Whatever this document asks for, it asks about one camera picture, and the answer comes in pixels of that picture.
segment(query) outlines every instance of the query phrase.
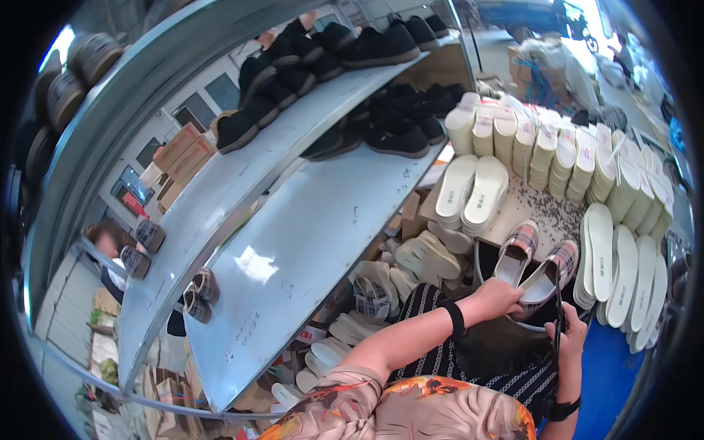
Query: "woman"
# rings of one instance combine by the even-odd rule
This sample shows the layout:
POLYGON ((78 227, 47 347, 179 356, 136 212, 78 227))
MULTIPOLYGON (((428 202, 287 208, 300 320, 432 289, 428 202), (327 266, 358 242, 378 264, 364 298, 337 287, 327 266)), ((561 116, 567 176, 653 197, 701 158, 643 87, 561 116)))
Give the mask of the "woman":
MULTIPOLYGON (((123 246, 136 245, 135 247, 138 251, 144 251, 144 247, 140 243, 137 243, 132 237, 127 235, 125 231, 112 220, 102 220, 96 225, 88 226, 83 232, 83 235, 95 245, 95 249, 107 255, 115 264, 123 268, 124 265, 122 264, 122 260, 120 260, 120 251, 123 246)), ((127 280, 105 266, 102 266, 100 269, 100 280, 110 292, 110 295, 122 305, 127 280)), ((183 304, 183 297, 179 298, 178 302, 183 304)), ((166 331, 173 336, 186 336, 183 314, 173 311, 169 317, 166 331)))
MULTIPOLYGON (((436 287, 419 285, 404 307, 402 321, 362 341, 260 438, 535 439, 536 424, 527 406, 550 391, 551 380, 542 378, 557 376, 549 358, 517 375, 495 377, 485 386, 475 384, 480 378, 451 377, 464 373, 449 337, 519 312, 516 303, 522 295, 522 289, 491 278, 473 295, 451 303, 436 287), (414 377, 386 385, 408 370, 414 377), (442 371, 448 377, 419 375, 426 371, 442 371), (503 386, 497 390, 499 382, 503 386), (517 398, 503 393, 518 383, 523 385, 512 393, 517 398)), ((549 414, 541 440, 571 439, 577 425, 586 324, 573 306, 565 304, 564 310, 567 331, 560 340, 558 405, 549 414)), ((554 340, 555 324, 545 327, 554 340)))

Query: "box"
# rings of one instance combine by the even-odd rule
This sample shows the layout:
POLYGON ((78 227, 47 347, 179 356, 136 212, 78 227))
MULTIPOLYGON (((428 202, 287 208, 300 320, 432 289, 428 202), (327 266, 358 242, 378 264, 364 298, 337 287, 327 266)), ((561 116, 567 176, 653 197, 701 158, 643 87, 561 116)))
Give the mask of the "box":
POLYGON ((191 174, 191 171, 200 163, 203 163, 204 158, 210 158, 213 155, 210 142, 205 136, 199 136, 198 139, 189 145, 183 154, 166 170, 174 182, 181 187, 187 183, 186 178, 191 174))
POLYGON ((185 127, 176 133, 161 150, 161 152, 152 161, 163 172, 167 172, 169 168, 180 158, 188 147, 193 144, 200 132, 192 122, 189 122, 185 127))

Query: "window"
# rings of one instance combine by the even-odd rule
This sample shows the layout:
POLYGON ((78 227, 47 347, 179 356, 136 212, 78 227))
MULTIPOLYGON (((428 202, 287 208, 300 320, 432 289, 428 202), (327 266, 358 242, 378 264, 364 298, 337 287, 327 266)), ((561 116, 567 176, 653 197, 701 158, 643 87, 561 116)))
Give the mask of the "window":
POLYGON ((239 89, 235 87, 227 73, 223 73, 208 84, 206 92, 221 110, 235 110, 239 105, 239 89))
POLYGON ((156 153, 156 150, 158 150, 160 146, 161 142, 156 140, 155 137, 151 138, 151 140, 146 143, 146 146, 142 149, 142 151, 137 155, 137 162, 139 162, 139 164, 146 169, 146 167, 148 167, 151 163, 154 153, 156 153))
POLYGON ((215 119, 213 111, 197 93, 192 94, 184 101, 173 113, 173 116, 181 126, 192 122, 201 133, 208 131, 206 127, 215 119))

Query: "shelf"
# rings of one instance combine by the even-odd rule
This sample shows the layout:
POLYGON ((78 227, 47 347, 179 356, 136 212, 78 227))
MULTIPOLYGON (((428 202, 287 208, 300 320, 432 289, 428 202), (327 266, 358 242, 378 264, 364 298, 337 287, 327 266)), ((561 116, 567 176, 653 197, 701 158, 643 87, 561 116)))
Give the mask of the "shelf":
MULTIPOLYGON (((446 37, 442 42, 452 41, 446 37)), ((128 282, 120 326, 120 387, 131 387, 177 299, 249 206, 333 124, 427 55, 346 72, 320 84, 249 145, 208 161, 161 220, 166 240, 146 277, 128 282)))
POLYGON ((186 317, 213 411, 227 410, 309 322, 443 146, 409 159, 362 145, 305 163, 231 240, 211 266, 222 294, 210 322, 186 317))

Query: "shoe upper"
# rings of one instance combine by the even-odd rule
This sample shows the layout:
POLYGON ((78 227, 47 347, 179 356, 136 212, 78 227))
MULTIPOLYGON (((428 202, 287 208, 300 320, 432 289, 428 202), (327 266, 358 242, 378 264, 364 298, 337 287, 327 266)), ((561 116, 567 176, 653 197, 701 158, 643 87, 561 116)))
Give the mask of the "shoe upper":
POLYGON ((415 49, 416 43, 404 26, 393 26, 383 34, 366 27, 354 43, 339 53, 345 61, 364 61, 405 54, 415 49))

